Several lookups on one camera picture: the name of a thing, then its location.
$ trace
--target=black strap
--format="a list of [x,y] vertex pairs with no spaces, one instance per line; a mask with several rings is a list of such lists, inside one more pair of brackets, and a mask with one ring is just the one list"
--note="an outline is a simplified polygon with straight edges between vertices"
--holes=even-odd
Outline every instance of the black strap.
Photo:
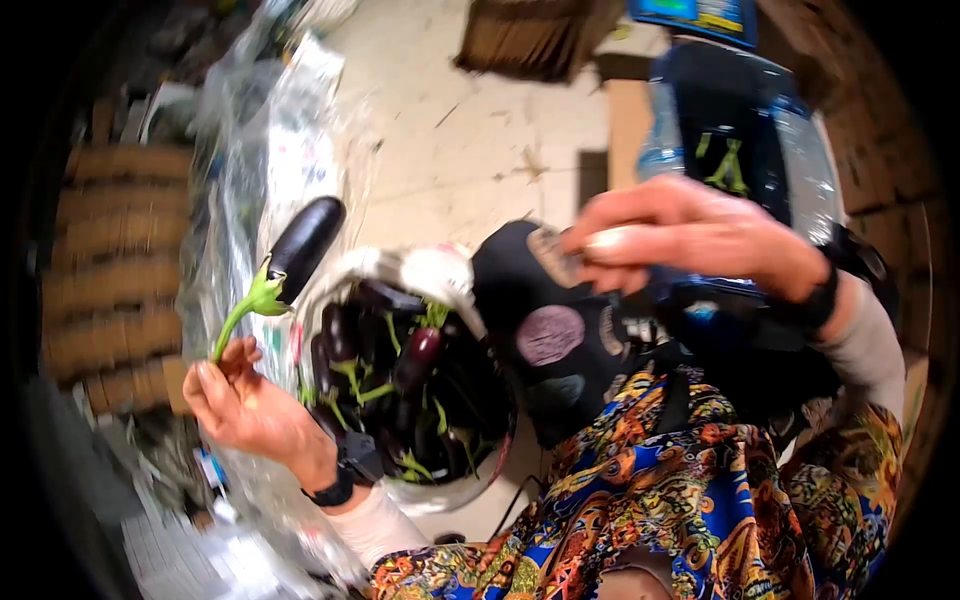
[[686,429],[690,418],[690,381],[686,372],[674,369],[667,375],[663,412],[656,433],[670,433]]

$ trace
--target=pile of eggplants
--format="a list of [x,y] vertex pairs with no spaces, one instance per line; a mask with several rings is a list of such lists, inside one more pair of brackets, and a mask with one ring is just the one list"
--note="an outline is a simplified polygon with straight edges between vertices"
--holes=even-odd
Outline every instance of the pile of eggplants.
[[388,476],[423,485],[478,476],[507,432],[506,387],[449,307],[364,279],[330,303],[310,339],[301,394],[334,437],[370,434]]

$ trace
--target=stacked cardboard box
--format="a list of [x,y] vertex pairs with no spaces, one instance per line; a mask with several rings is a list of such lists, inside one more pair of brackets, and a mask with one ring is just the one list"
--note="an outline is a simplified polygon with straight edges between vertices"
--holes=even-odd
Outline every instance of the stacked cardboard box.
[[[94,143],[75,149],[60,194],[42,280],[44,363],[61,386],[83,382],[94,415],[141,410],[171,396],[181,405],[173,299],[192,152],[107,145],[96,121]],[[168,372],[179,374],[175,388]]]

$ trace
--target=wrist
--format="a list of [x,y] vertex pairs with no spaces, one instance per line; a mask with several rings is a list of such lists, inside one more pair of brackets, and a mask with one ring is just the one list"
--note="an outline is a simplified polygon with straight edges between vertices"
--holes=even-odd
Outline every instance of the wrist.
[[337,445],[326,435],[318,437],[305,451],[287,461],[286,467],[304,490],[326,490],[337,481]]
[[774,236],[775,247],[767,255],[775,257],[761,287],[781,300],[792,304],[806,301],[818,285],[830,278],[830,262],[822,252],[783,228]]

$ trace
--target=person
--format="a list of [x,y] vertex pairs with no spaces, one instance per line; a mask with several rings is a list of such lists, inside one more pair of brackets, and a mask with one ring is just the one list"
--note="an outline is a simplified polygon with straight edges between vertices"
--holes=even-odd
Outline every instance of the person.
[[[548,489],[490,542],[429,545],[379,487],[325,507],[371,569],[378,598],[850,597],[879,565],[900,480],[904,365],[863,281],[757,205],[657,177],[594,198],[563,233],[598,292],[643,288],[652,265],[743,277],[803,305],[845,386],[827,427],[782,468],[763,427],[687,370],[684,423],[666,419],[668,373],[650,361],[553,452]],[[336,479],[335,443],[257,374],[252,339],[191,367],[183,392],[210,437],[288,467],[305,491]],[[376,522],[377,527],[369,527]]]

